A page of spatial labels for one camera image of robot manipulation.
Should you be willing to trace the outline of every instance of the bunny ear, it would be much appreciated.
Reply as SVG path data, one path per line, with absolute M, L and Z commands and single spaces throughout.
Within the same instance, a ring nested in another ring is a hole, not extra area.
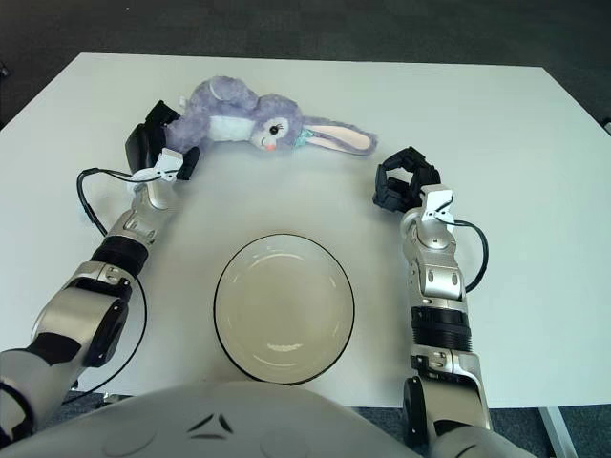
M 352 155 L 370 155 L 377 144 L 373 134 L 363 132 L 356 126 L 321 117 L 304 116 L 304 129 L 311 133 L 305 136 L 306 143 Z

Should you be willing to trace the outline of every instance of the plate rim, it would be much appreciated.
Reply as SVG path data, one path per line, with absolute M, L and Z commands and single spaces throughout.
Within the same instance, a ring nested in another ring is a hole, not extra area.
M 339 353 L 337 354 L 337 356 L 335 357 L 335 359 L 324 369 L 322 369 L 321 371 L 317 372 L 316 374 L 314 374 L 311 377 L 308 377 L 306 379 L 300 380 L 298 382 L 287 382 L 287 383 L 283 383 L 283 382 L 274 382 L 271 380 L 266 380 L 266 379 L 262 379 L 260 377 L 257 377 L 253 374 L 251 374 L 250 372 L 248 372 L 246 369 L 244 369 L 241 365 L 239 365 L 231 356 L 231 354 L 229 353 L 229 351 L 227 350 L 227 348 L 225 347 L 224 343 L 222 342 L 222 338 L 221 338 L 221 333 L 219 332 L 219 325 L 217 324 L 217 296 L 219 295 L 219 287 L 221 286 L 221 280 L 222 280 L 222 276 L 224 275 L 225 271 L 227 270 L 227 268 L 229 267 L 229 265 L 231 265 L 231 262 L 233 261 L 234 258 L 236 258 L 247 246 L 262 240 L 262 239 L 267 239 L 270 237 L 276 237 L 276 236 L 289 236 L 289 237 L 296 237 L 298 239 L 305 239 L 307 241 L 311 241 L 312 243 L 314 243 L 315 245 L 318 245 L 319 248 L 323 249 L 326 253 L 328 253 L 331 258 L 337 262 L 337 265 L 340 266 L 340 269 L 342 270 L 342 273 L 344 274 L 344 277 L 346 277 L 346 281 L 348 282 L 348 289 L 350 290 L 350 297 L 352 298 L 352 320 L 350 321 L 350 330 L 348 332 L 348 336 L 346 338 L 346 342 L 344 343 L 344 346 L 342 346 L 342 349 L 339 351 Z M 224 266 L 224 268 L 222 269 L 221 274 L 219 275 L 219 279 L 217 280 L 217 287 L 215 288 L 214 291 L 214 300 L 212 303 L 212 315 L 213 315 L 213 321 L 214 321 L 214 330 L 217 334 L 217 339 L 219 341 L 219 344 L 221 344 L 221 348 L 222 351 L 224 352 L 225 355 L 227 355 L 227 358 L 229 358 L 229 361 L 231 361 L 231 363 L 233 363 L 233 365 L 244 375 L 246 375 L 247 377 L 250 377 L 251 379 L 257 381 L 257 382 L 265 382 L 268 384 L 277 384 L 277 385 L 289 385 L 289 386 L 295 386 L 295 385 L 301 385 L 301 384 L 305 384 L 307 382 L 310 382 L 318 377 L 320 377 L 321 375 L 323 375 L 325 372 L 327 372 L 329 369 L 331 369 L 335 363 L 338 362 L 338 360 L 342 357 L 342 355 L 344 354 L 344 352 L 346 351 L 346 348 L 348 348 L 348 344 L 350 342 L 350 339 L 352 338 L 352 331 L 354 329 L 354 317 L 356 315 L 356 306 L 354 304 L 354 291 L 352 290 L 352 283 L 350 283 L 350 278 L 348 277 L 348 274 L 346 273 L 346 270 L 344 270 L 344 266 L 342 265 L 342 263 L 340 263 L 337 258 L 335 258 L 333 256 L 333 254 L 328 251 L 323 245 L 321 245 L 320 243 L 318 243 L 315 240 L 312 240 L 308 237 L 304 237 L 304 236 L 300 236 L 297 234 L 289 234 L 287 232 L 278 232 L 278 233 L 273 233 L 273 234 L 268 234 L 266 236 L 261 236 L 258 237 L 256 239 L 251 240 L 250 242 L 248 242 L 246 245 L 244 245 L 242 248 L 240 248 L 238 251 L 236 251 L 236 253 L 231 257 L 231 259 L 227 262 L 227 264 Z

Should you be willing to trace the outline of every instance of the silver robot arm segment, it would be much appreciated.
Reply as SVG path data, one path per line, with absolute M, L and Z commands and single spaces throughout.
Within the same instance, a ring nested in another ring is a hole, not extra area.
M 471 351 L 467 296 L 454 253 L 450 214 L 452 191 L 423 186 L 422 207 L 401 221 L 403 253 L 409 264 L 411 367 L 404 409 L 411 445 L 432 444 L 457 427 L 491 428 L 479 359 Z M 444 207 L 443 214 L 437 209 Z
M 179 169 L 182 156 L 165 150 L 139 178 L 168 163 Z M 34 433 L 87 367 L 113 357 L 136 276 L 174 211 L 175 181 L 170 173 L 134 187 L 132 208 L 43 308 L 30 346 L 0 353 L 0 448 Z

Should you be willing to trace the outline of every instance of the stuffed bunny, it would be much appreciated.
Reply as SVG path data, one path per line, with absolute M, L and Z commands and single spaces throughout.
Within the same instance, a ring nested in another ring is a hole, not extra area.
M 168 148 L 185 153 L 213 141 L 249 141 L 274 151 L 307 143 L 366 156 L 377 144 L 375 135 L 355 126 L 304 116 L 295 102 L 277 94 L 258 97 L 240 79 L 215 76 L 201 83 L 185 113 L 165 128 Z

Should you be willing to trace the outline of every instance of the table leg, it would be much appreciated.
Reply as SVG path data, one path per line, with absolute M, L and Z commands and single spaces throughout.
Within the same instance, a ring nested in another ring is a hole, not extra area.
M 558 407 L 540 407 L 538 412 L 541 414 L 557 458 L 577 458 L 573 441 L 571 441 L 560 409 Z

